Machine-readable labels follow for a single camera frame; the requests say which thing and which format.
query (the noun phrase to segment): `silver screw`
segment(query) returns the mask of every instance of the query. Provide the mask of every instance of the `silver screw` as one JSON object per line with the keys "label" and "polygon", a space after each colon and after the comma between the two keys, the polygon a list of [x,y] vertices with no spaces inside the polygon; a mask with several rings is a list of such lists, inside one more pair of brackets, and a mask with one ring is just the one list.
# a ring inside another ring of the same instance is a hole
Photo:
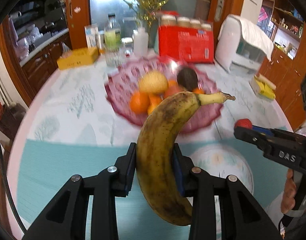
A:
{"label": "silver screw", "polygon": [[237,177],[235,175],[230,175],[229,176],[229,181],[236,182],[237,181]]}
{"label": "silver screw", "polygon": [[107,168],[107,171],[110,172],[110,173],[114,173],[115,171],[117,171],[117,168],[115,166],[109,166]]}
{"label": "silver screw", "polygon": [[80,180],[80,176],[79,176],[78,174],[75,174],[75,175],[73,175],[73,176],[71,177],[71,180],[72,180],[73,182],[77,182],[77,181]]}
{"label": "silver screw", "polygon": [[193,167],[192,168],[192,172],[193,173],[200,173],[201,172],[201,169],[199,167]]}

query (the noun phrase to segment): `white soap dispenser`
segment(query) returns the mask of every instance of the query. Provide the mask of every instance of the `white soap dispenser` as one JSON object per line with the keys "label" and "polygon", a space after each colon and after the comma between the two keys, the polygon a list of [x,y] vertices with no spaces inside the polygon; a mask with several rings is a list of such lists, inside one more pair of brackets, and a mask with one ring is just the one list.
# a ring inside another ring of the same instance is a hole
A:
{"label": "white soap dispenser", "polygon": [[137,34],[134,34],[133,51],[136,57],[147,56],[148,48],[148,33],[144,27],[137,29]]}

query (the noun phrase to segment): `human hand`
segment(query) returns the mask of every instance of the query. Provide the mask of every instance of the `human hand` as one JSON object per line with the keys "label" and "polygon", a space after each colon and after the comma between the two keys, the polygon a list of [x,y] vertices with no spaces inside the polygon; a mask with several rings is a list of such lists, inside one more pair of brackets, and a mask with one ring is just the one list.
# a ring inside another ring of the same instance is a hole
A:
{"label": "human hand", "polygon": [[284,185],[284,192],[281,201],[281,212],[283,214],[288,213],[292,208],[294,208],[295,205],[294,196],[297,193],[297,186],[295,185],[292,177],[293,170],[288,169],[287,180]]}

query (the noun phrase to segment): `pink glass fruit bowl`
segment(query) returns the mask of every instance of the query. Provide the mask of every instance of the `pink glass fruit bowl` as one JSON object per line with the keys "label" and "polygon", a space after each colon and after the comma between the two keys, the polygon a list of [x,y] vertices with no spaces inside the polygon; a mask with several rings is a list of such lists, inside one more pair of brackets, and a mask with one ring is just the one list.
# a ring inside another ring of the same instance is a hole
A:
{"label": "pink glass fruit bowl", "polygon": [[[195,70],[199,88],[202,88],[206,94],[218,91],[215,82],[210,80],[206,73],[198,70],[194,65],[188,65],[183,61],[175,61],[169,57],[154,57],[151,59],[142,58],[119,67],[119,72],[114,76],[109,76],[108,82],[105,84],[106,99],[111,103],[115,113],[123,116],[130,123],[141,127],[147,118],[147,114],[135,114],[129,107],[133,92],[138,90],[138,80],[154,69],[163,73],[168,80],[176,80],[177,73],[183,67],[190,67]],[[201,106],[185,124],[180,133],[191,133],[211,125],[221,115],[220,109],[222,106],[223,104]]]}

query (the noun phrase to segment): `barcode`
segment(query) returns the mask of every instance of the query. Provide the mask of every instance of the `barcode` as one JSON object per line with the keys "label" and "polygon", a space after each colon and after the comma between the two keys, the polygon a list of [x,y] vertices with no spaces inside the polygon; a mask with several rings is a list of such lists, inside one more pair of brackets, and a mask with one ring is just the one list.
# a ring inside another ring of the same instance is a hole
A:
{"label": "barcode", "polygon": [[204,57],[207,59],[209,58],[209,49],[204,50]]}

